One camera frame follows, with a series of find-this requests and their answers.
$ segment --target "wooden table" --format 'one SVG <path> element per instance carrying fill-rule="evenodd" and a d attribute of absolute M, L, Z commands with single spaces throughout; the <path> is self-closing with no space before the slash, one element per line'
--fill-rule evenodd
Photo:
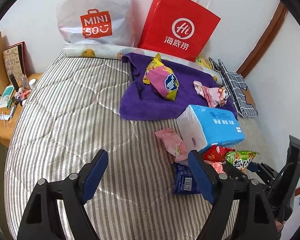
<path fill-rule="evenodd" d="M 35 78 L 37 81 L 40 79 L 40 77 L 42 76 L 42 73 L 37 73 L 37 74 L 32 74 L 28 77 L 28 80 L 30 81 L 31 79 Z M 9 148 L 9 144 L 10 144 L 10 140 L 12 138 L 12 133 L 14 130 L 14 127 L 16 126 L 18 117 L 21 113 L 22 110 L 22 106 L 20 104 L 18 104 L 17 109 L 13 115 L 13 117 L 11 119 L 9 119 L 9 121 L 5 121 L 6 122 L 6 127 L 4 127 L 4 123 L 2 120 L 0 120 L 0 142 L 5 145 L 7 148 Z M 0 108 L 0 114 L 10 114 L 11 108 L 7 109 L 7 108 Z"/>

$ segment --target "purple cloth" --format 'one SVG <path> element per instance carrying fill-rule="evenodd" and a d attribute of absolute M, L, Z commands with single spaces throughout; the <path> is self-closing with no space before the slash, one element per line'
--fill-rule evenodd
<path fill-rule="evenodd" d="M 202 71 L 162 60 L 162 63 L 171 68 L 179 81 L 179 89 L 175 101 L 164 100 L 154 91 L 152 85 L 142 82 L 151 57 L 129 53 L 122 57 L 123 62 L 131 62 L 133 82 L 125 91 L 120 103 L 120 116 L 127 120 L 157 121 L 177 118 L 188 105 L 208 106 L 207 101 L 199 96 L 194 89 L 193 81 L 212 88 L 219 87 L 211 75 Z M 231 100 L 227 100 L 222 108 L 231 111 L 237 118 L 237 111 Z"/>

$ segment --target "blue logo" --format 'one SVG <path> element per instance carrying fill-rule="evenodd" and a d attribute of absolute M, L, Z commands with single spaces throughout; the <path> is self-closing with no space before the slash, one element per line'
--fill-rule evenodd
<path fill-rule="evenodd" d="M 164 81 L 164 84 L 166 86 L 166 89 L 169 91 L 174 91 L 178 89 L 179 86 L 179 82 L 173 73 L 167 76 L 166 80 Z"/>

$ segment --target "striped mattress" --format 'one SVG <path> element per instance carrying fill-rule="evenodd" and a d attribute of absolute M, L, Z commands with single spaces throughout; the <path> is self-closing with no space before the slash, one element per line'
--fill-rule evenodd
<path fill-rule="evenodd" d="M 93 199 L 85 205 L 100 239 L 196 239 L 211 205 L 201 195 L 171 193 L 172 156 L 154 132 L 172 127 L 179 133 L 175 120 L 120 118 L 129 69 L 119 60 L 60 54 L 37 82 L 18 119 L 6 160 L 5 209 L 14 239 L 37 181 L 63 180 L 101 148 L 109 153 L 109 164 Z M 236 148 L 267 156 L 269 150 L 255 121 L 239 122 L 247 140 Z M 58 207 L 66 238 L 74 239 L 62 201 Z M 223 238 L 231 234 L 237 208 L 234 201 Z"/>

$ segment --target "barcode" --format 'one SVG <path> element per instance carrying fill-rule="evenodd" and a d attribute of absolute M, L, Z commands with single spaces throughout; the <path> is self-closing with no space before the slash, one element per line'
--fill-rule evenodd
<path fill-rule="evenodd" d="M 185 178 L 185 190 L 191 191 L 192 178 Z"/>

